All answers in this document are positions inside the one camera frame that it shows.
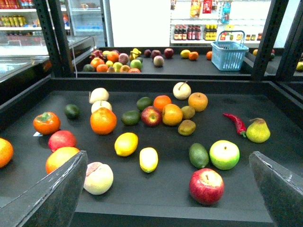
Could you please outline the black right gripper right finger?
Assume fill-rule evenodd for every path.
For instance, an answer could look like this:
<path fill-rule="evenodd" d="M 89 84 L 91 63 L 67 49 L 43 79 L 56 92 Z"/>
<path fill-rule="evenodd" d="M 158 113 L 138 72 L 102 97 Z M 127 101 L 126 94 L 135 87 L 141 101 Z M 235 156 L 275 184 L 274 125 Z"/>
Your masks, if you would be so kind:
<path fill-rule="evenodd" d="M 303 178 L 259 151 L 249 156 L 258 190 L 276 227 L 303 225 Z"/>

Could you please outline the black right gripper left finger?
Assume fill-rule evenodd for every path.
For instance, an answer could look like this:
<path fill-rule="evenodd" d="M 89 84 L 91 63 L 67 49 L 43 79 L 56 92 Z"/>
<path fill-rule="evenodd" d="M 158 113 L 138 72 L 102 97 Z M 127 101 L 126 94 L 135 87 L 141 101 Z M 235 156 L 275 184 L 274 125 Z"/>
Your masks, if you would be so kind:
<path fill-rule="evenodd" d="M 81 150 L 29 190 L 1 207 L 0 225 L 70 226 L 83 190 L 87 164 L 87 153 Z"/>

